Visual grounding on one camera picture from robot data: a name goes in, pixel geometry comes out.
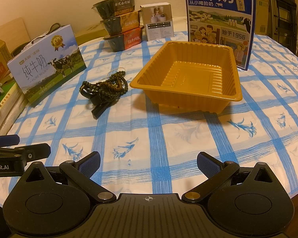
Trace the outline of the black strap wristwatch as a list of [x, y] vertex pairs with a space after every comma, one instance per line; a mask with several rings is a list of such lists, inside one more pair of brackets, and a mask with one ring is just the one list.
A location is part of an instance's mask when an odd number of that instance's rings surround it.
[[92, 102], [94, 108], [91, 113], [95, 119], [98, 119], [103, 112], [118, 100], [118, 95], [105, 95], [102, 91], [93, 91], [88, 89], [87, 86], [79, 88], [81, 95]]

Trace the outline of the orange plastic tray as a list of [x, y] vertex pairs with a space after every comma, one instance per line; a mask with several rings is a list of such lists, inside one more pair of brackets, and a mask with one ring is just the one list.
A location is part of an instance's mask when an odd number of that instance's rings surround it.
[[199, 42], [165, 42], [130, 86], [157, 104], [217, 114], [243, 98], [232, 48]]

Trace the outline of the blue checked tablecloth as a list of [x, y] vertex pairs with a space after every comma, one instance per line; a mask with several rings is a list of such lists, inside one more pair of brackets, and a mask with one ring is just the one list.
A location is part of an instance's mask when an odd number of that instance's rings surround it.
[[115, 194], [183, 194], [205, 180], [196, 165], [204, 151], [243, 167], [265, 162], [290, 196], [298, 193], [298, 57], [267, 36], [256, 35], [248, 70], [238, 72], [243, 98], [220, 115], [154, 104], [129, 89], [98, 119], [79, 93], [83, 81], [117, 70], [131, 81], [164, 44], [143, 41], [114, 53], [102, 39], [80, 46], [86, 70], [36, 107], [26, 106], [10, 129], [21, 145], [48, 143], [45, 165], [101, 155], [92, 179]]

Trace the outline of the bottom red noodle bowl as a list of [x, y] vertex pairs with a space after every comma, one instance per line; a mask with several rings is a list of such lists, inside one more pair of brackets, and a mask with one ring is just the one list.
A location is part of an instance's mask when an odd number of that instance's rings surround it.
[[104, 37], [104, 40], [108, 42], [113, 52], [121, 52], [142, 42], [143, 28], [144, 26], [140, 25], [135, 29], [128, 30], [118, 35], [107, 35]]

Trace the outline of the flat cardboard box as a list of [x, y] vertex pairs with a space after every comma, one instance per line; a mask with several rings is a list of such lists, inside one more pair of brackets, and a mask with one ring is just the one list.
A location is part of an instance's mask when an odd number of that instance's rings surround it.
[[75, 32], [75, 38], [78, 45], [82, 45], [90, 40], [104, 37], [108, 34], [102, 23], [97, 23]]

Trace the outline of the middle orange noodle bowl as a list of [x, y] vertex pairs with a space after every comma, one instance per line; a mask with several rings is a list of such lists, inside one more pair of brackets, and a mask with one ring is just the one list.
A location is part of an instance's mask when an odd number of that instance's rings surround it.
[[115, 36], [123, 32], [135, 29], [140, 25], [140, 12], [132, 11], [120, 16], [112, 17], [106, 20], [102, 20], [110, 36]]

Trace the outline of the blue tall milk carton box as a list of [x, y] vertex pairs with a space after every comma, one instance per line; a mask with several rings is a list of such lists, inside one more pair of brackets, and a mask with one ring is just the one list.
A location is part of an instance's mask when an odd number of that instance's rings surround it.
[[255, 31], [256, 0], [186, 0], [188, 41], [232, 48], [247, 70]]

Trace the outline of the brown cardboard box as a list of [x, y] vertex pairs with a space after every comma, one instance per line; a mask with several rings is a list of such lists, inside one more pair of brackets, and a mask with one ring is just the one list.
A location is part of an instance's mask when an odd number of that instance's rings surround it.
[[268, 34], [269, 0], [256, 0], [255, 34]]

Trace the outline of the black folding ladder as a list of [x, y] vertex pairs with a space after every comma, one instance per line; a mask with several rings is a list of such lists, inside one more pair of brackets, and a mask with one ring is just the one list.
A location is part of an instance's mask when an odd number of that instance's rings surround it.
[[297, 20], [295, 0], [270, 0], [269, 37], [292, 53], [296, 52]]

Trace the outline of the top black noodle bowl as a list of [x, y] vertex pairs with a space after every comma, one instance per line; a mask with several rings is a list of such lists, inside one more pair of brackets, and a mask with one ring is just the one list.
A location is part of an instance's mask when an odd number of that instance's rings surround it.
[[135, 0], [103, 0], [92, 6], [102, 20], [121, 16], [135, 10]]

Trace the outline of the small white product box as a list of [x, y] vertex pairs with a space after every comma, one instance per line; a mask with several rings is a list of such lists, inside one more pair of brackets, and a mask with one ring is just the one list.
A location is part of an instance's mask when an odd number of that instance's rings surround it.
[[174, 37], [170, 3], [144, 4], [140, 10], [148, 41]]

